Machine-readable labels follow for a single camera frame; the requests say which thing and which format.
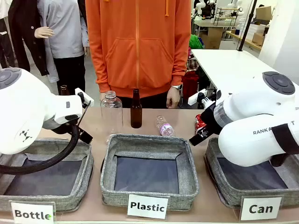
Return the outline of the person's left hand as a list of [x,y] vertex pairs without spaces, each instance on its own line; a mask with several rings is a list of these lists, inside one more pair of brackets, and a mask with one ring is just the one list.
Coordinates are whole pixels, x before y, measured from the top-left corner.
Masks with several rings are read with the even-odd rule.
[[171,87],[167,93],[166,107],[168,109],[176,109],[180,102],[180,91],[175,87]]

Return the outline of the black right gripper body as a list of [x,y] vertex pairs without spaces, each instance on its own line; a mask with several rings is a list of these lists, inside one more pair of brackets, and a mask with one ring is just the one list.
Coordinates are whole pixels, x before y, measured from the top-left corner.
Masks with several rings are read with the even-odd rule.
[[215,103],[212,103],[201,113],[201,120],[206,124],[203,130],[204,136],[219,135],[222,130],[222,127],[216,122],[214,117],[214,109]]

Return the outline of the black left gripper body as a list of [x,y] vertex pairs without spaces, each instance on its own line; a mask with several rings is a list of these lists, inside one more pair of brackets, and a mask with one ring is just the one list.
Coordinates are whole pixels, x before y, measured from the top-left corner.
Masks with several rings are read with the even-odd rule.
[[77,123],[77,119],[71,120],[64,124],[58,124],[54,120],[49,119],[43,123],[43,128],[47,130],[52,130],[56,134],[71,134],[71,125],[76,125]]

